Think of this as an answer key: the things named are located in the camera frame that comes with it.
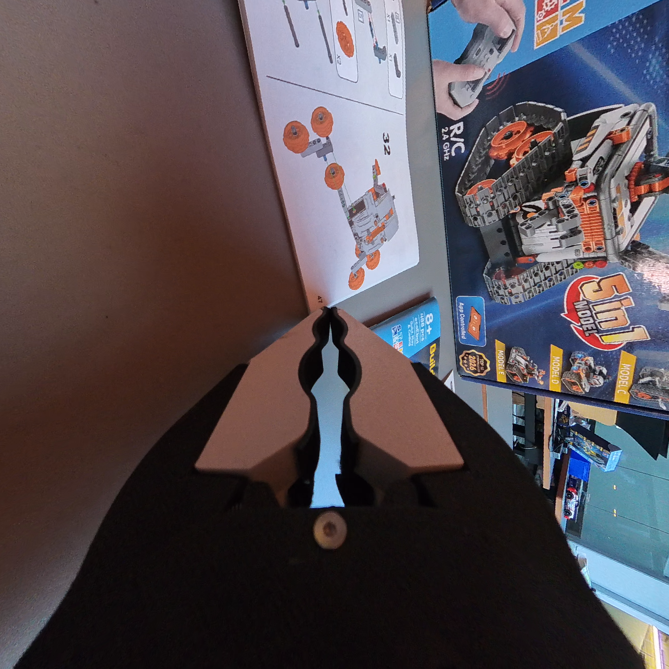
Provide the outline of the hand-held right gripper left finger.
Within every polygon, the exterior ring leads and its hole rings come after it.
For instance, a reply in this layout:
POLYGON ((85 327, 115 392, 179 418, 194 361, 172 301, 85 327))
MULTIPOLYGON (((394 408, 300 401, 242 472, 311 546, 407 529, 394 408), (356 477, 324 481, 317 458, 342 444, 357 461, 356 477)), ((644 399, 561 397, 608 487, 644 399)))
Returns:
POLYGON ((323 373, 328 308, 247 365, 195 466, 269 485, 282 506, 309 506, 320 452, 313 386, 323 373))

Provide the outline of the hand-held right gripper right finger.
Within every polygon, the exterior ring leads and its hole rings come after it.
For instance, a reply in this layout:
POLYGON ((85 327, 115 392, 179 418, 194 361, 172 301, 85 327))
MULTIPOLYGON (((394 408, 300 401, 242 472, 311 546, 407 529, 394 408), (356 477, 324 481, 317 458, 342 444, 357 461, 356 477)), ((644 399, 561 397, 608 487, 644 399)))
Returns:
POLYGON ((464 460, 409 359, 343 310, 330 311, 343 403, 337 487, 346 506, 373 506, 390 484, 459 470, 464 460))

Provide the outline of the blue cover booklet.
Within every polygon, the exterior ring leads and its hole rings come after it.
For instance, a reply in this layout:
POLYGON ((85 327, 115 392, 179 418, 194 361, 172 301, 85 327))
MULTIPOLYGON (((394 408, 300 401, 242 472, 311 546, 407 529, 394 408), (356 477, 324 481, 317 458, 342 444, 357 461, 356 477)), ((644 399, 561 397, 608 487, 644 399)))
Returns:
MULTIPOLYGON (((372 326, 371 330, 413 363, 420 363, 430 373, 438 375, 441 327, 435 298, 408 308, 372 326)), ((340 472, 342 408, 348 389, 337 371, 339 350, 332 339, 324 347, 322 359, 324 371, 313 388, 321 433, 311 503, 315 508, 343 506, 335 477, 340 472)))

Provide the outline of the wooden background table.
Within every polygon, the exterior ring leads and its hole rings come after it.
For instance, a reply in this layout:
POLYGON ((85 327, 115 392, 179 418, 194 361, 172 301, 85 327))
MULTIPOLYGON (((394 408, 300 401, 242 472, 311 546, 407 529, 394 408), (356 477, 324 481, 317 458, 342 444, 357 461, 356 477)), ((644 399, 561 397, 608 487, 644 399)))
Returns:
POLYGON ((545 404, 543 418, 543 474, 542 485, 545 490, 551 489, 553 479, 553 459, 551 450, 551 439, 553 433, 553 408, 554 403, 545 404))

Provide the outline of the small blue box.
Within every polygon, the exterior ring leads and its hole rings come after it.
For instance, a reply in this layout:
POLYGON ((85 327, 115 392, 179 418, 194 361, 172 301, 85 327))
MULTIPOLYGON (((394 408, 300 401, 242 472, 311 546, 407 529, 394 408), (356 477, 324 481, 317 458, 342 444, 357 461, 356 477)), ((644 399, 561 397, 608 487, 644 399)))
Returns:
POLYGON ((570 426, 565 441, 573 451, 604 472, 614 471, 620 461, 620 447, 581 425, 570 426))

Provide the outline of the open instruction booklet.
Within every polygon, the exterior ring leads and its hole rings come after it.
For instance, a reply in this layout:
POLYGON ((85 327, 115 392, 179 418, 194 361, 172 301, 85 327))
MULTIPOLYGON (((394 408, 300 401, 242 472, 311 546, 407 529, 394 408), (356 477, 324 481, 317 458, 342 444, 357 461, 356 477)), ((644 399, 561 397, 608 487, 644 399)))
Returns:
POLYGON ((400 1, 240 1, 310 310, 420 258, 400 1))

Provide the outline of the blue robot kit box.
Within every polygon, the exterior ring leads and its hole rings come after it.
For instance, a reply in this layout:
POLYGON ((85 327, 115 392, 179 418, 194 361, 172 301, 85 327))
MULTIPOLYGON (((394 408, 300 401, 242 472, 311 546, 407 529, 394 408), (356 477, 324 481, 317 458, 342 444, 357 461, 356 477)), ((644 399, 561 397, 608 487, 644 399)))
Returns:
POLYGON ((458 372, 668 416, 668 2, 525 1, 517 52, 428 14, 458 372))

